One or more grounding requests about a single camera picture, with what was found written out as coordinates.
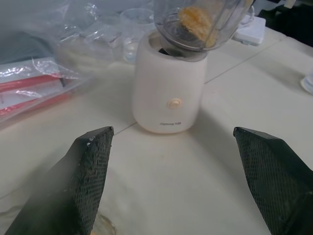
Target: blender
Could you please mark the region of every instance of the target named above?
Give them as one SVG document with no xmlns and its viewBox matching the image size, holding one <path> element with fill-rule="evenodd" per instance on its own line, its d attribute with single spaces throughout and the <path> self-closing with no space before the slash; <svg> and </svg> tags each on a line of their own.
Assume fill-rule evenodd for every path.
<svg viewBox="0 0 313 235">
<path fill-rule="evenodd" d="M 195 122 L 205 83 L 207 54 L 236 31 L 251 0 L 156 0 L 157 30 L 139 46 L 132 95 L 144 129 L 172 134 Z"/>
</svg>

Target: blender jar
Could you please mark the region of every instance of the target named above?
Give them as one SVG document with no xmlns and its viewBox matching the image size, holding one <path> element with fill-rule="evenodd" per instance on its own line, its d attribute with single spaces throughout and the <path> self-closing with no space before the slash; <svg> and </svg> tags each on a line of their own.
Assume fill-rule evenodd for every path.
<svg viewBox="0 0 313 235">
<path fill-rule="evenodd" d="M 166 41 L 176 47 L 198 52 L 213 50 L 232 37 L 251 2 L 156 0 L 155 23 Z"/>
</svg>

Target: round button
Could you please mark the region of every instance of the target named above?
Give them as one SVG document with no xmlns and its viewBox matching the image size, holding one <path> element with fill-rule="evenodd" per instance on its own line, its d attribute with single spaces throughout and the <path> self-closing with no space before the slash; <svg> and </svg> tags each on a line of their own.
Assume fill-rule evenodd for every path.
<svg viewBox="0 0 313 235">
<path fill-rule="evenodd" d="M 180 99 L 172 99 L 167 103 L 169 109 L 178 109 L 181 106 L 182 101 Z"/>
</svg>

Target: blender base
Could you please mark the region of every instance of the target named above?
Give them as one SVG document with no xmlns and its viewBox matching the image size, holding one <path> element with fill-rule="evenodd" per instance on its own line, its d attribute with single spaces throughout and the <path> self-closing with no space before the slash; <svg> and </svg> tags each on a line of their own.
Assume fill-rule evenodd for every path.
<svg viewBox="0 0 313 235">
<path fill-rule="evenodd" d="M 173 134 L 195 122 L 207 71 L 207 57 L 179 60 L 161 51 L 161 35 L 154 31 L 141 40 L 136 61 L 132 110 L 144 129 Z"/>
</svg>

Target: food in blender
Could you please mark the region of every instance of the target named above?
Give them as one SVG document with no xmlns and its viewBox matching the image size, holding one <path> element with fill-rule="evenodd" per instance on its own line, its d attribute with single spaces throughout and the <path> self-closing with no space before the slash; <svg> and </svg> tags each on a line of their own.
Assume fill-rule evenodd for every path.
<svg viewBox="0 0 313 235">
<path fill-rule="evenodd" d="M 213 20 L 203 8 L 184 7 L 179 13 L 180 23 L 205 43 L 205 47 L 213 47 L 217 39 L 217 31 L 212 30 Z"/>
</svg>

